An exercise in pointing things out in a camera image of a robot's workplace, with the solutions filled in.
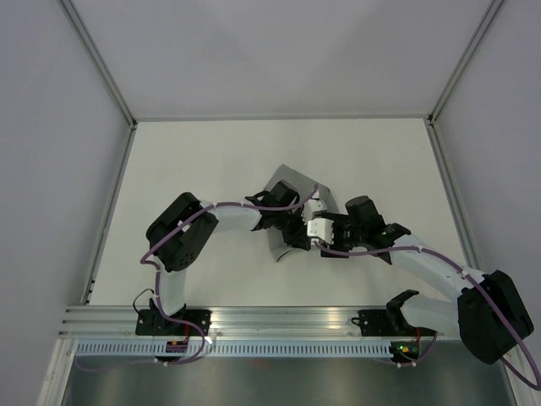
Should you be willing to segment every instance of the metal edge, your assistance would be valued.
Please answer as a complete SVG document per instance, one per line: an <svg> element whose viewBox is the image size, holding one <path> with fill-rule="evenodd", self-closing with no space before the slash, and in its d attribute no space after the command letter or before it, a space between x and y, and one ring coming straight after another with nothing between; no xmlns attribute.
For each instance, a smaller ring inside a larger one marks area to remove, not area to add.
<svg viewBox="0 0 541 406"><path fill-rule="evenodd" d="M451 215L455 223L456 231L458 232L458 239L460 240L466 263L471 268L481 269L481 260L479 259L478 250L440 136L436 126L432 124L429 118L424 119L424 125L429 135L436 165L440 171L441 183L443 184L447 201L451 208Z"/></svg>
<svg viewBox="0 0 541 406"><path fill-rule="evenodd" d="M90 60L96 67L98 74L101 76L101 79L103 80L103 83L107 88L109 96L111 96L112 100L117 105L118 110L124 116L125 120L128 122L128 125L133 128L137 123L134 115L130 112L126 100L122 96L122 93L118 88L117 83L112 77L109 68L105 64L103 57L98 51L94 40L90 36L90 32L88 31L85 23L81 19L77 8L73 4L72 0L57 0L57 3L64 12L64 15L68 19L72 28L74 29L75 34L79 38L81 44L83 45L83 48L90 57Z"/></svg>
<svg viewBox="0 0 541 406"><path fill-rule="evenodd" d="M211 307L210 335L227 340L373 341L362 337L350 321L359 310L382 306L344 307ZM137 315L130 306L71 306L66 309L58 337L64 339L144 340L134 334ZM380 337L401 341L404 337ZM442 336L442 341L458 337Z"/></svg>
<svg viewBox="0 0 541 406"><path fill-rule="evenodd" d="M200 117L142 117L139 123L191 122L191 121L259 121L259 120L329 120L329 119L360 119L360 118L425 118L426 112L403 114L278 114L278 115L231 115L231 116L200 116Z"/></svg>
<svg viewBox="0 0 541 406"><path fill-rule="evenodd" d="M445 194L447 195L447 200L451 208L451 214L453 216L453 221L455 222L458 238L460 240L466 262L472 268L483 269L483 262L474 242L472 229L467 221L462 200L456 187L456 181L452 175L449 160L447 159L447 155L445 153L445 146L442 143L441 136L438 131L438 124L437 122L434 123L430 118L426 118L424 120L424 124L429 135L430 144L432 145L432 149L434 151L434 158L436 160L438 170L440 171L441 181L444 185ZM522 353L518 350L518 348L514 348L511 351L511 354L515 357L515 359L519 359L519 361L522 360ZM523 362L521 362L520 367L522 367L522 372L524 373L526 368ZM528 388L522 382L518 381L518 379L515 378L503 365L501 365L501 373L504 377L507 391L513 395L518 406L541 405L541 400L537 398L533 390Z"/></svg>
<svg viewBox="0 0 541 406"><path fill-rule="evenodd" d="M129 154L132 150L132 145L134 143L135 132L137 130L137 125L129 130L128 135L126 136L123 156L118 164L118 168L115 170L115 181L112 184L111 191L109 192L109 197L107 199L106 209L103 213L103 218L101 219L100 232L94 243L92 249L91 260L89 268L87 271L87 283L85 285L85 290L82 293L80 303L86 304L90 299L90 291L96 273L98 272L98 266L100 265L101 256L105 248L105 242L107 240L107 235L109 232L109 227L111 226L112 216L115 211L115 206L117 205L118 195L120 194L120 188L122 186L122 181L124 178L124 173L126 172L126 167L128 166Z"/></svg>
<svg viewBox="0 0 541 406"><path fill-rule="evenodd" d="M38 406L62 404L76 349L77 340L57 340L38 397Z"/></svg>
<svg viewBox="0 0 541 406"><path fill-rule="evenodd" d="M487 7L486 11L484 12L483 18L479 22L477 29L473 33L472 38L466 46L466 49L462 53L460 59L458 60L458 63L453 69L451 76L445 83L445 87L440 93L440 97L438 98L438 101L435 103L434 108L429 115L430 121L432 123L435 122L435 120L440 116L443 108L445 107L445 104L447 103L449 97L451 96L451 93L453 92L453 89L462 77L467 66L472 61L473 56L479 49L479 45L486 37L486 34L489 32L490 27L493 25L504 3L505 0L492 0L490 5Z"/></svg>

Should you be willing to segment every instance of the purple cable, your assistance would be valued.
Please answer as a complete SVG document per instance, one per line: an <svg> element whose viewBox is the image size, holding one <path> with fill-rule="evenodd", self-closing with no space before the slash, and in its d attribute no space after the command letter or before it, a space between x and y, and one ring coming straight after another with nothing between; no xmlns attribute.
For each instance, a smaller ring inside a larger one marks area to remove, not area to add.
<svg viewBox="0 0 541 406"><path fill-rule="evenodd" d="M222 203L216 203L215 205L210 205L207 207L202 208L201 210L195 212L193 215L188 217L185 221L183 221L179 226L174 228L168 235L166 235L163 239L158 241L156 245L154 245L150 250L147 251L146 254L143 255L143 258L141 258L140 264L141 265L152 265L157 271L160 270L160 266L155 263L154 261L149 260L149 257L153 255L156 251L158 251L169 239L174 237L176 234L180 232L184 227L191 224L197 217L205 214L206 212L216 208L216 207L245 207L247 209L254 209L259 211L290 211L298 209L299 207L304 206L305 203L308 202L308 200L312 199L316 192L318 191L318 185L316 184L314 186L314 189L310 192L308 196L306 196L304 199L299 201L298 203L291 205L291 206L283 206L283 207L263 207L263 206L254 206L254 205L245 205L241 203L240 201L223 201Z"/></svg>
<svg viewBox="0 0 541 406"><path fill-rule="evenodd" d="M87 366L81 365L78 357L74 358L74 365L77 367L78 370L82 370L83 372L103 372L106 370L116 370L117 368L122 368L123 366L140 365L140 364L154 364L154 360L153 359L134 359L128 362L123 362L122 364L106 365L106 366L100 366L98 368L89 368Z"/></svg>
<svg viewBox="0 0 541 406"><path fill-rule="evenodd" d="M419 247L415 246L402 246L402 247L390 247L390 248L383 248L379 250L370 250L370 251L359 251L359 252L344 252L344 251L338 251L338 250L332 250L330 248L326 248L323 245L319 243L315 243L315 246L318 247L320 250L327 252L329 254L333 255L341 255L341 256L365 256L365 255L377 255L377 254L383 254L385 252L393 252L393 251L417 251L419 252ZM447 258L445 255L439 253L438 251L430 250L428 248L421 248L420 252L424 252L425 254L435 256L436 258L440 259L441 261L444 261L447 265L454 268L458 273L462 273L462 267L455 263L453 260ZM530 368L532 368L533 375L535 376L536 383L533 383L529 381L523 374L521 374L507 359L502 358L501 362L509 368L509 370L515 374L515 376L520 379L522 382L524 382L526 385L531 387L532 389L536 391L541 391L541 372L539 372L539 368L537 364L535 363L535 359L533 359L533 356L530 354L530 351L527 349L526 344L522 341L518 333L516 332L515 328L511 325L511 323L505 318L504 314L501 312L498 305L492 300L492 298L489 296L489 294L484 290L484 288L477 283L475 279L473 279L470 275L465 276L466 280L468 280L483 296L483 298L487 301L490 308L494 311L494 313L498 316L501 323L504 325L504 327L507 329L507 331L511 334L513 339L516 341L522 352L524 353L524 356L526 357L527 362L530 364ZM430 344L430 347L425 351L424 355L426 355L429 350L431 350L432 345L435 342L435 338L432 340L432 343Z"/></svg>

